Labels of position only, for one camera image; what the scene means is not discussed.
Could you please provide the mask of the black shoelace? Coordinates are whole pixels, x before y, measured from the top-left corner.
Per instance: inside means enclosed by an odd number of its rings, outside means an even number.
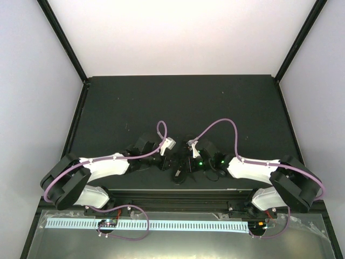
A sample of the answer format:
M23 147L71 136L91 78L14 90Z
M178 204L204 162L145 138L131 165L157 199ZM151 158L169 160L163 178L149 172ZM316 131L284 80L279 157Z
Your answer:
M188 177L192 178L196 182L196 175L199 173L212 182L216 182L220 178L226 177L226 173L223 170L203 161L197 161L195 164L190 166Z

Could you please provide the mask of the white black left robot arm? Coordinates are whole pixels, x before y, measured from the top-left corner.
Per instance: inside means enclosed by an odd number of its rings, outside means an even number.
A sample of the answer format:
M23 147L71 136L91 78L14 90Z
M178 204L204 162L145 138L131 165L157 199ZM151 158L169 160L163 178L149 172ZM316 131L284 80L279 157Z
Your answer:
M44 199L58 209L71 206L91 206L103 215L115 211L116 203L103 186L91 186L90 182L109 176L119 176L138 171L151 165L160 166L167 151L176 141L160 136L159 142L153 135L143 134L135 145L122 153L116 152L99 158L78 158L69 153L43 177L40 186Z

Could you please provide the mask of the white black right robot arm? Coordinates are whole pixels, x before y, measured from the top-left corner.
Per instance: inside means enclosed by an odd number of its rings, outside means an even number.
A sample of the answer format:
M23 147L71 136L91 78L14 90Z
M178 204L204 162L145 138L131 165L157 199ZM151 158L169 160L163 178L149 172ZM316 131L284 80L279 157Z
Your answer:
M292 156L275 160L238 158L221 153L208 140L189 140L187 146L197 167L209 169L220 177L229 176L269 185L267 188L257 188L250 195L245 204L245 211L250 217L258 217L265 210L276 207L307 213L323 192L320 179Z

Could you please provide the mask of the black canvas shoe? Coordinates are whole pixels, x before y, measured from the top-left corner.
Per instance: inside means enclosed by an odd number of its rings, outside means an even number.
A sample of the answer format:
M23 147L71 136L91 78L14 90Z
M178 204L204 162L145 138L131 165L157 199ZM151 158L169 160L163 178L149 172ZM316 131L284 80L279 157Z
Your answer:
M174 153L174 165L172 170L172 181L176 185L181 185L188 177L188 157L192 156L187 142L194 139L195 136L187 134L178 144L177 151Z

